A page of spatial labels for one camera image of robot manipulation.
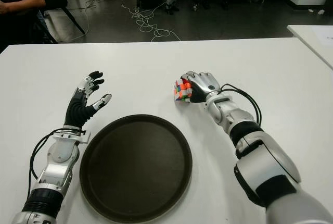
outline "black equipment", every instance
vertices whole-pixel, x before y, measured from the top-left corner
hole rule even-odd
[[[328,15],[333,15],[333,0],[326,0],[324,10]]]

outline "person's hand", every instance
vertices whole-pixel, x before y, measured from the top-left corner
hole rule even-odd
[[[201,72],[199,74],[189,71],[183,74],[182,79],[189,81],[192,87],[191,103],[203,103],[206,97],[213,91],[220,91],[220,85],[215,77],[210,73]]]
[[[89,96],[99,89],[99,84],[104,83],[104,79],[96,80],[102,76],[103,73],[99,71],[92,72],[76,88],[67,108],[65,126],[74,126],[81,129],[90,117],[110,101],[111,94],[106,94],[94,104],[86,107]]]
[[[9,8],[6,3],[0,0],[0,15],[7,14],[9,12]]]

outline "person's arm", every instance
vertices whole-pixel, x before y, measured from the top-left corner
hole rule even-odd
[[[45,0],[21,0],[12,3],[3,3],[0,1],[0,14],[15,13],[26,9],[42,8],[45,6]]]

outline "white tabletop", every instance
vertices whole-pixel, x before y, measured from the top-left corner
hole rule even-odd
[[[182,201],[151,223],[264,223],[233,173],[237,161],[229,137],[202,104],[175,103],[173,85],[185,71],[210,71],[223,84],[252,95],[263,112],[262,128],[298,166],[305,190],[333,213],[332,71],[296,38],[164,43],[10,46],[0,55],[0,216],[10,223],[27,193],[29,158],[42,136],[62,126],[69,99],[82,77],[104,72],[112,101],[84,129],[94,136],[108,123],[152,114],[175,124],[193,154],[193,175]],[[254,114],[244,98],[240,107]],[[35,160],[46,163],[50,141]],[[81,154],[85,149],[80,145]],[[110,223],[85,202],[80,160],[58,223]]]
[[[333,26],[289,25],[287,28],[333,69]]]

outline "person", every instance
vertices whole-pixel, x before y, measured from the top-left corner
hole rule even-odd
[[[0,53],[9,44],[29,43],[32,15],[24,12],[44,6],[45,0],[0,0]]]

